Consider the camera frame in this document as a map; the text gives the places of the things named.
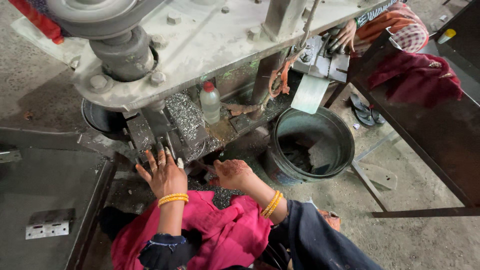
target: red bottle cap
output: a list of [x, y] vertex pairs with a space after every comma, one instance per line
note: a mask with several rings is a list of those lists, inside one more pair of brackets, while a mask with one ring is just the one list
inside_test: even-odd
[[212, 92], [214, 89], [214, 86], [212, 82], [204, 82], [204, 90], [205, 92]]

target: henna-decorated hand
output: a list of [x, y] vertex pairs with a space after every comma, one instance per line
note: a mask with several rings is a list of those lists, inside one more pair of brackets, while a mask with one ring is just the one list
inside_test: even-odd
[[224, 162], [215, 160], [213, 165], [218, 179], [213, 180], [210, 184], [224, 188], [241, 189], [244, 182], [255, 176], [252, 169], [243, 160], [226, 160]]
[[181, 167], [175, 165], [169, 149], [166, 147], [165, 151], [158, 152], [158, 163], [155, 161], [151, 151], [145, 151], [150, 164], [150, 169], [153, 172], [153, 177], [140, 165], [137, 164], [137, 169], [140, 176], [147, 181], [157, 198], [162, 198], [174, 193], [187, 193], [187, 174], [183, 170], [183, 162], [179, 158], [177, 163], [181, 163]]

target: plastic bottle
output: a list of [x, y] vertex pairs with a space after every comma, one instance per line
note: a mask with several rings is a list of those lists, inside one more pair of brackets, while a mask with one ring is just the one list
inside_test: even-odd
[[211, 82], [204, 83], [200, 103], [207, 123], [214, 124], [220, 120], [220, 94]]

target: bangle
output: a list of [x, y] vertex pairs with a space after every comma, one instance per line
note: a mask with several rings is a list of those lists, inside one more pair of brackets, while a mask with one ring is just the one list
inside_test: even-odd
[[185, 193], [174, 193], [167, 196], [163, 196], [161, 199], [158, 200], [158, 207], [164, 203], [171, 202], [171, 201], [185, 201], [188, 203], [188, 195]]
[[280, 196], [278, 197], [278, 199], [276, 200], [275, 204], [272, 206], [272, 208], [268, 211], [268, 213], [265, 215], [265, 218], [268, 219], [270, 217], [270, 215], [273, 213], [273, 211], [275, 210], [276, 206], [278, 205], [278, 203], [282, 200], [283, 198], [283, 193], [280, 193]]
[[270, 202], [270, 204], [260, 213], [261, 216], [264, 216], [270, 210], [270, 208], [272, 207], [272, 205], [275, 203], [276, 199], [278, 198], [279, 194], [280, 194], [280, 191], [277, 190], [275, 192], [275, 196], [273, 196], [273, 199]]

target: striped sleeve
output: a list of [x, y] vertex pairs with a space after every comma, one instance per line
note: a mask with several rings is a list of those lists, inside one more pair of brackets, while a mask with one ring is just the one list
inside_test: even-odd
[[372, 11], [369, 11], [369, 12], [365, 13], [364, 15], [362, 15], [360, 17], [355, 18], [358, 22], [358, 27], [357, 28], [360, 28], [364, 24], [366, 24], [368, 21], [371, 21], [371, 20], [375, 19], [378, 15], [380, 15], [380, 13], [384, 12], [388, 7], [395, 4], [396, 1], [397, 0], [390, 0], [390, 2], [388, 4], [386, 4], [385, 6], [379, 7], [375, 10], [372, 10]]

